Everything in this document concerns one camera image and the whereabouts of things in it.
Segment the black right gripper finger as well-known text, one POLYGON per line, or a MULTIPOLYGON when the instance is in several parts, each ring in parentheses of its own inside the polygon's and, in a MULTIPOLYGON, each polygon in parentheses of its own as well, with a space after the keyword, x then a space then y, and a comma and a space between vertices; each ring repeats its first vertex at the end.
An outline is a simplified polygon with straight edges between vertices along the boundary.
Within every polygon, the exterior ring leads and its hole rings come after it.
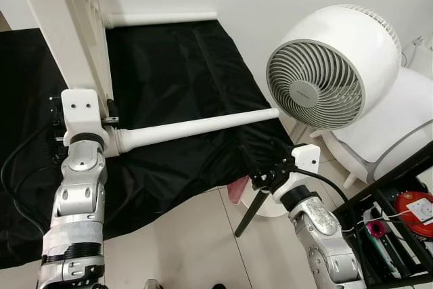
POLYGON ((257 162, 257 159, 252 155, 251 151, 246 146, 240 146, 242 159, 248 169, 248 177, 251 183, 266 183, 269 177, 269 170, 262 169, 262 165, 257 162))
POLYGON ((292 156, 294 146, 280 139, 270 140, 270 146, 276 153, 276 163, 279 167, 294 167, 295 158, 292 156))

